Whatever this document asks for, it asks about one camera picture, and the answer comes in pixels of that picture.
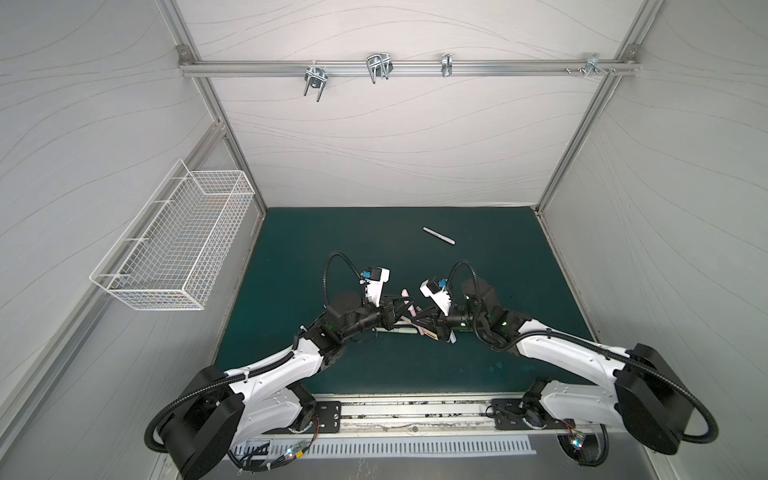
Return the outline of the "pale pink white pen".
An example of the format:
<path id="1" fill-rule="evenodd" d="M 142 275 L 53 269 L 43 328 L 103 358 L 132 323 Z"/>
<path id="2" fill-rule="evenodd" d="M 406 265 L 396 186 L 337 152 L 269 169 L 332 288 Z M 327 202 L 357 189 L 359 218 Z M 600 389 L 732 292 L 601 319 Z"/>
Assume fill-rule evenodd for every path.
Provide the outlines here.
<path id="1" fill-rule="evenodd" d="M 431 235 L 431 236 L 433 236 L 433 237 L 435 237 L 435 238 L 437 238 L 437 239 L 439 239 L 439 240 L 441 240 L 441 241 L 443 241 L 443 242 L 445 242 L 445 243 L 447 243 L 449 245 L 452 245 L 452 246 L 456 245 L 456 241 L 454 239 L 452 239 L 452 238 L 450 238 L 450 237 L 448 237 L 448 236 L 446 236 L 446 235 L 444 235 L 442 233 L 439 233 L 439 232 L 437 232 L 437 231 L 435 231 L 435 230 L 433 230 L 433 229 L 431 229 L 429 227 L 424 226 L 424 227 L 422 227 L 422 230 L 425 233 L 427 233 L 428 235 Z"/>

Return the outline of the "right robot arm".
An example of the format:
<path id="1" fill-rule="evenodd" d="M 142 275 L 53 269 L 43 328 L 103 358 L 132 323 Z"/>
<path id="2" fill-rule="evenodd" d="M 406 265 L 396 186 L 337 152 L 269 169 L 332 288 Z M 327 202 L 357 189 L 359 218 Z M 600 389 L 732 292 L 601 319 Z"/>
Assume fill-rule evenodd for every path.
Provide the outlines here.
<path id="1" fill-rule="evenodd" d="M 654 348 L 611 347 L 554 329 L 501 306 L 483 280 L 467 280 L 464 300 L 451 296 L 447 280 L 420 286 L 435 307 L 415 316 L 420 328 L 450 341 L 471 331 L 487 348 L 554 365 L 584 379 L 582 385 L 538 380 L 520 411 L 530 427 L 550 420 L 621 428 L 643 446 L 674 455 L 683 443 L 710 444 L 720 433 L 712 412 Z"/>

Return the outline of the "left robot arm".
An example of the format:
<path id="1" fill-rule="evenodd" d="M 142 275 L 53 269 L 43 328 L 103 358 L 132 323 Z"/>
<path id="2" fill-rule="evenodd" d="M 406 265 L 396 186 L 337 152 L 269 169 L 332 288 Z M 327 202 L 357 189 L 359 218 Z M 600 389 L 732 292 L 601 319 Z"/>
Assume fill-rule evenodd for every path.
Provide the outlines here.
<path id="1" fill-rule="evenodd" d="M 150 420 L 145 446 L 169 455 L 184 479 L 202 478 L 223 459 L 249 473 L 292 463 L 307 452 L 312 439 L 276 458 L 270 458 L 265 444 L 243 454 L 235 448 L 273 430 L 321 433 L 318 402 L 302 380 L 332 366 L 355 336 L 392 328 L 410 305 L 408 297 L 384 296 L 377 302 L 353 292 L 336 297 L 285 349 L 240 368 L 222 371 L 211 365 L 200 370 Z"/>

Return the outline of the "light green pen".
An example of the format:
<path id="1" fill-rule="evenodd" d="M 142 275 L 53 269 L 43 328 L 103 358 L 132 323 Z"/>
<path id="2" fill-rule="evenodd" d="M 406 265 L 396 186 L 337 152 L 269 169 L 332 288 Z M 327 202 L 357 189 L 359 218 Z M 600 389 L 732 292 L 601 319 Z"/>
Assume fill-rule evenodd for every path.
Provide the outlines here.
<path id="1" fill-rule="evenodd" d="M 420 335 L 420 332 L 413 326 L 396 326 L 390 330 L 387 330 L 384 327 L 376 327 L 376 332 L 379 333 L 385 333 L 385 334 L 408 334 L 408 335 Z"/>

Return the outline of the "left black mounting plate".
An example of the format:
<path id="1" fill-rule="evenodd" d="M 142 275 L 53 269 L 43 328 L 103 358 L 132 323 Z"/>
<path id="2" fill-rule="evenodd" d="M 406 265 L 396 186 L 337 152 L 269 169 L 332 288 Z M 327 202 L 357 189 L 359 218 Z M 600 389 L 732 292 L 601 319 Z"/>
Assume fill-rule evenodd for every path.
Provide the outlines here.
<path id="1" fill-rule="evenodd" d="M 339 401 L 313 401 L 303 405 L 293 424 L 289 427 L 295 433 L 309 431 L 338 433 L 340 431 L 342 403 Z"/>

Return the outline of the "black mounting plate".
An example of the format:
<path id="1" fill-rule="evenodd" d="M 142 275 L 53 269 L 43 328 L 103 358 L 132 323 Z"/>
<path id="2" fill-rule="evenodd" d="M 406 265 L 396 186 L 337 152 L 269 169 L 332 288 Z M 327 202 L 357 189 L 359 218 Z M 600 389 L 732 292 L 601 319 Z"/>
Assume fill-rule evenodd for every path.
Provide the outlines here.
<path id="1" fill-rule="evenodd" d="M 493 421 L 494 428 L 501 431 L 570 429 L 552 417 L 538 401 L 522 398 L 492 399 L 484 414 Z"/>
<path id="2" fill-rule="evenodd" d="M 289 427 L 295 433 L 309 431 L 338 433 L 340 431 L 342 403 L 339 401 L 313 401 L 303 405 L 293 424 Z"/>

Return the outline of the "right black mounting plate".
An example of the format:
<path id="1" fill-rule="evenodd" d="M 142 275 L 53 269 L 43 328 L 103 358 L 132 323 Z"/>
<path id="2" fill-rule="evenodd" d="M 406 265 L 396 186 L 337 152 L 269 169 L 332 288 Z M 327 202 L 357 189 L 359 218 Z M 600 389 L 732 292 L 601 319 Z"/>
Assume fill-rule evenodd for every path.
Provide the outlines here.
<path id="1" fill-rule="evenodd" d="M 552 417 L 538 401 L 522 398 L 492 399 L 484 414 L 493 421 L 494 428 L 501 431 L 570 429 Z"/>

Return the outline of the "metal U-bolt clamp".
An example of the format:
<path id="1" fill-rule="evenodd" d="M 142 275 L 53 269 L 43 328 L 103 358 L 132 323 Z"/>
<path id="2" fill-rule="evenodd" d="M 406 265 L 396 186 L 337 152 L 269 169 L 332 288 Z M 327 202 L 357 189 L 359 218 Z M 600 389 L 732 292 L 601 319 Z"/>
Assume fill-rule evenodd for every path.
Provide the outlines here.
<path id="1" fill-rule="evenodd" d="M 319 102 L 328 82 L 327 72 L 318 66 L 308 67 L 305 71 L 304 80 L 305 86 L 303 95 L 307 96 L 310 90 L 316 90 L 315 101 Z"/>

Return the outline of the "metal U-bolt hook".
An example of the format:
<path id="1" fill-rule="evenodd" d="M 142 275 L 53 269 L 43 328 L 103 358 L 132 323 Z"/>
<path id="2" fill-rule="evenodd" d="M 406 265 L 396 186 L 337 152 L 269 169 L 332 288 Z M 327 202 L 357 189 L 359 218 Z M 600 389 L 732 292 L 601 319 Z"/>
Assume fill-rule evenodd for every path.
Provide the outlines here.
<path id="1" fill-rule="evenodd" d="M 365 65 L 373 84 L 379 78 L 388 80 L 393 70 L 392 57 L 389 53 L 375 53 L 368 56 Z"/>

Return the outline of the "aluminium crossbar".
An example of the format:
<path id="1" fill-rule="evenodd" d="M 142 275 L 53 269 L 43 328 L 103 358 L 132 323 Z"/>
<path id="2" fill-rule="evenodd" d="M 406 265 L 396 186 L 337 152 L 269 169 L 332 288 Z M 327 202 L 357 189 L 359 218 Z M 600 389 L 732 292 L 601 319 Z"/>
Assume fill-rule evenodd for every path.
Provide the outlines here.
<path id="1" fill-rule="evenodd" d="M 461 60 L 453 57 L 450 77 L 503 77 L 503 76 L 570 76 L 565 68 L 581 67 L 587 59 L 576 60 Z M 617 75 L 633 75 L 641 65 L 637 62 L 600 59 L 604 67 L 618 70 Z M 436 77 L 441 75 L 441 58 L 432 60 L 393 60 L 391 78 Z M 185 77 L 202 78 L 302 78 L 308 67 L 323 68 L 329 78 L 367 77 L 364 60 L 315 61 L 200 61 L 182 65 Z"/>

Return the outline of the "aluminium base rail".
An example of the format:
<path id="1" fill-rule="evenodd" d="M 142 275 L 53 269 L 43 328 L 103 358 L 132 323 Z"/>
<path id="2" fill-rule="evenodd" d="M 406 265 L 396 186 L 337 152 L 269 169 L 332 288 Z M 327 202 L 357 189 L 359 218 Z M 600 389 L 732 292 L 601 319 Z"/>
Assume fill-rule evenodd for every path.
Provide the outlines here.
<path id="1" fill-rule="evenodd" d="M 528 399 L 521 393 L 414 394 L 414 395 L 331 395 L 318 394 L 314 401 L 342 403 L 339 435 L 418 434 L 461 435 L 501 431 L 484 414 L 492 399 L 522 398 L 538 401 L 555 419 L 573 429 L 597 431 L 602 425 L 624 431 L 616 399 L 599 387 L 567 386 L 557 382 L 540 397 Z M 247 406 L 234 437 L 233 446 L 267 435 L 302 434 L 289 427 L 301 410 L 299 396 L 289 389 Z"/>

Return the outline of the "small metal bracket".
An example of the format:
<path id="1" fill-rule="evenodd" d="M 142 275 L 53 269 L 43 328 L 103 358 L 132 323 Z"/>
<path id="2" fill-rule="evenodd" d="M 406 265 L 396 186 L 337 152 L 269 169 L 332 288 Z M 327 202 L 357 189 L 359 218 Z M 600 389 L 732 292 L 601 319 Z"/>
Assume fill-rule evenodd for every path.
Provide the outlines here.
<path id="1" fill-rule="evenodd" d="M 450 53 L 445 53 L 441 57 L 441 75 L 443 78 L 448 78 L 452 75 L 453 71 L 453 57 Z"/>

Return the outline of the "metal hook bracket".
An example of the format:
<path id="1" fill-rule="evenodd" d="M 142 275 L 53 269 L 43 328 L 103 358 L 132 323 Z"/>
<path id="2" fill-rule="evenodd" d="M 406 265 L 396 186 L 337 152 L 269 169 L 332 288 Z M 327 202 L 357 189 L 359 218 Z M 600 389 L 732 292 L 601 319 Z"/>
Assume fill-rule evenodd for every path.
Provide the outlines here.
<path id="1" fill-rule="evenodd" d="M 604 67 L 600 63 L 600 57 L 597 53 L 587 58 L 585 63 L 576 69 L 565 68 L 564 72 L 570 76 L 587 77 L 610 77 L 618 74 L 618 70 L 613 67 Z"/>

